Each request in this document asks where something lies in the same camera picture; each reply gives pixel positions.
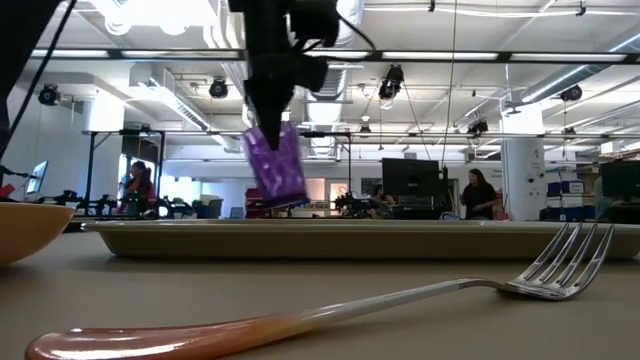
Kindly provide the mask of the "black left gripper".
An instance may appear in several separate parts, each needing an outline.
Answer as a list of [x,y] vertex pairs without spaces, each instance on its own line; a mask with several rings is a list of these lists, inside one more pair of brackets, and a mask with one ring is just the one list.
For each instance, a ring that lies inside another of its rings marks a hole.
[[230,11],[244,17],[245,102],[271,150],[279,148],[282,112],[298,83],[299,58],[286,21],[295,1],[229,0]]

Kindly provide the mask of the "black overhead light bar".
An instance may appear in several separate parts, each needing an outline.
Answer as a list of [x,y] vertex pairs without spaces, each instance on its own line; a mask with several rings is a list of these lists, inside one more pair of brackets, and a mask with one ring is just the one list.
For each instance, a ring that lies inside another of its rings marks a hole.
[[[307,53],[313,57],[326,57],[346,62],[414,62],[414,63],[522,63],[553,65],[640,65],[640,53],[561,53],[561,52],[480,52],[480,51],[409,51],[409,50],[323,50]],[[165,61],[244,61],[247,53],[240,49],[186,50],[151,49],[129,50],[115,48],[61,49],[52,54],[54,60],[115,60],[139,62]]]

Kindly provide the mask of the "red storage crate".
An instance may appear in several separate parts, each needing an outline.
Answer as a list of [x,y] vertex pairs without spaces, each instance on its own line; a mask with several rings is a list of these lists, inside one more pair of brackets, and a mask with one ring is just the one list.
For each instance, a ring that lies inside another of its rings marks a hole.
[[264,205],[263,198],[257,188],[247,188],[245,191],[245,218],[270,218],[271,210]]

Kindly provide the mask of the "fork with orange-white handle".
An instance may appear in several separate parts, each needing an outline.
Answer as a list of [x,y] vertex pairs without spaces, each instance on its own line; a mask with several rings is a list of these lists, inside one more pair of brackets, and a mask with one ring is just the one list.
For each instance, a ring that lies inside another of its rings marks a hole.
[[34,339],[25,360],[214,360],[331,325],[474,287],[546,301],[567,301],[584,292],[611,248],[615,227],[602,237],[568,223],[517,277],[499,283],[461,278],[304,310],[207,325],[160,328],[74,328]]

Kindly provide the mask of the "orange plastic plate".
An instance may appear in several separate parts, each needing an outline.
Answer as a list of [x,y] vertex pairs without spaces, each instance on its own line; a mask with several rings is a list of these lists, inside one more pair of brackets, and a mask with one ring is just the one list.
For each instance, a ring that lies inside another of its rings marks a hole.
[[0,202],[0,267],[29,257],[56,239],[74,210],[66,206]]

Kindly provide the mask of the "beige plastic tray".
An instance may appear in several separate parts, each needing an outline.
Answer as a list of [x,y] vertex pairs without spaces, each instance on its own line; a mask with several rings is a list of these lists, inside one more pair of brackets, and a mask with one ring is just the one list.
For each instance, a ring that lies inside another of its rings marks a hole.
[[116,256],[304,260],[532,260],[559,222],[248,219],[87,222]]

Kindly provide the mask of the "white round column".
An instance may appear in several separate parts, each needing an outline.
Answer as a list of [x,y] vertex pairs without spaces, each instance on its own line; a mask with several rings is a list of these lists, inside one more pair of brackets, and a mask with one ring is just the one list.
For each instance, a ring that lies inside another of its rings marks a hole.
[[503,195],[509,218],[538,221],[546,207],[545,134],[541,107],[522,106],[502,115]]

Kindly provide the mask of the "black computer monitor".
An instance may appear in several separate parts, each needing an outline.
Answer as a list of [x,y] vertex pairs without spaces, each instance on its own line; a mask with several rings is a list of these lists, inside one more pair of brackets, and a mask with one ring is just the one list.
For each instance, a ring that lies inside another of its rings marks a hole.
[[613,161],[600,168],[603,195],[640,197],[640,161]]

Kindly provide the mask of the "shelf with blue bins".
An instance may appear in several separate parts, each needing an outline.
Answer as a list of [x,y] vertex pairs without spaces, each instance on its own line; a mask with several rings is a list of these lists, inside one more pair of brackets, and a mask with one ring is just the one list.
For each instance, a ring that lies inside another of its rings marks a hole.
[[540,212],[542,220],[579,222],[595,219],[595,207],[580,180],[551,182],[547,185],[546,207]]

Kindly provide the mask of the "brown table mat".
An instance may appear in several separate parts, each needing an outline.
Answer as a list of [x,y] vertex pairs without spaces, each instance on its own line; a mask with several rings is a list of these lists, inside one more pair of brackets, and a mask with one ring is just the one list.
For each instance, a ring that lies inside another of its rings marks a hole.
[[[66,234],[0,268],[0,360],[79,327],[216,323],[441,281],[507,281],[521,263],[220,262],[114,257]],[[568,302],[473,288],[371,314],[230,360],[640,360],[640,260],[606,264]]]

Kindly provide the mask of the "large black monitor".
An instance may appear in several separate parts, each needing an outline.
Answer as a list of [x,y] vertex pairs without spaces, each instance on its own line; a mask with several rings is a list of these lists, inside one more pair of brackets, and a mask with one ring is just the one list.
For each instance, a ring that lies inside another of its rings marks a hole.
[[441,188],[437,161],[382,159],[382,186],[386,195],[409,201],[436,196]]

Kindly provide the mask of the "purple faceted plastic cup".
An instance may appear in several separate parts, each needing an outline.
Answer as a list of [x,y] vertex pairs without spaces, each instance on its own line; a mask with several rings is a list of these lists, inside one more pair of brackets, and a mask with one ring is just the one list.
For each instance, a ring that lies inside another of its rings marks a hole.
[[246,130],[242,142],[265,207],[278,208],[309,201],[299,134],[293,123],[281,124],[276,150],[270,147],[257,127]]

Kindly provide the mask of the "silver computer monitor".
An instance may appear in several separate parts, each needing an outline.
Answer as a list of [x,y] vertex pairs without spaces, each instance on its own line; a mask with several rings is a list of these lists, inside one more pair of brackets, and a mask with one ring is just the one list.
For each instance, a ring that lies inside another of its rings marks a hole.
[[27,182],[27,195],[37,194],[40,192],[48,168],[48,164],[48,161],[43,161],[34,167],[34,170],[29,176],[29,180]]

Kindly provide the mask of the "person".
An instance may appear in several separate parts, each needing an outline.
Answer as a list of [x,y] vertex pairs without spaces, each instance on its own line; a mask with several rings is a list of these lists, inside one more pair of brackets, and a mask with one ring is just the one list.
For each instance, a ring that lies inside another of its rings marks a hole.
[[460,195],[465,206],[466,220],[492,220],[493,207],[498,200],[494,187],[486,181],[479,169],[470,169],[468,185]]
[[143,161],[136,161],[130,167],[131,178],[124,184],[118,213],[138,216],[151,209],[156,202],[155,186],[151,180],[151,169]]
[[387,219],[391,215],[391,207],[395,200],[383,192],[381,185],[377,185],[370,197],[371,208],[367,211],[372,219]]

